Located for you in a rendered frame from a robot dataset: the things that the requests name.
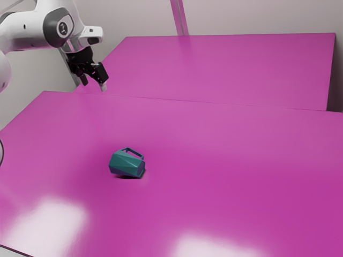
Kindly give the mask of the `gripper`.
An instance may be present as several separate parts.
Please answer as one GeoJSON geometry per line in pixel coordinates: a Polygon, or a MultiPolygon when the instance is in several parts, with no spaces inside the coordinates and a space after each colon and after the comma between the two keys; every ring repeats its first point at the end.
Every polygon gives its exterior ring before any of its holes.
{"type": "Polygon", "coordinates": [[[99,84],[102,92],[107,90],[106,83],[109,75],[101,62],[94,62],[91,47],[86,47],[79,52],[67,53],[66,57],[71,72],[79,77],[83,86],[88,85],[86,75],[89,75],[99,84]]]}

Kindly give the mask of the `teal faceted mug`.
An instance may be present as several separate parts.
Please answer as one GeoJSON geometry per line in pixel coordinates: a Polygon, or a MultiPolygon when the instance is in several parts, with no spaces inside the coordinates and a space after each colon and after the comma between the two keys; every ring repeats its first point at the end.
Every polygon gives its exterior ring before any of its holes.
{"type": "Polygon", "coordinates": [[[108,166],[111,173],[121,176],[141,178],[145,172],[144,156],[129,147],[115,151],[108,166]]]}

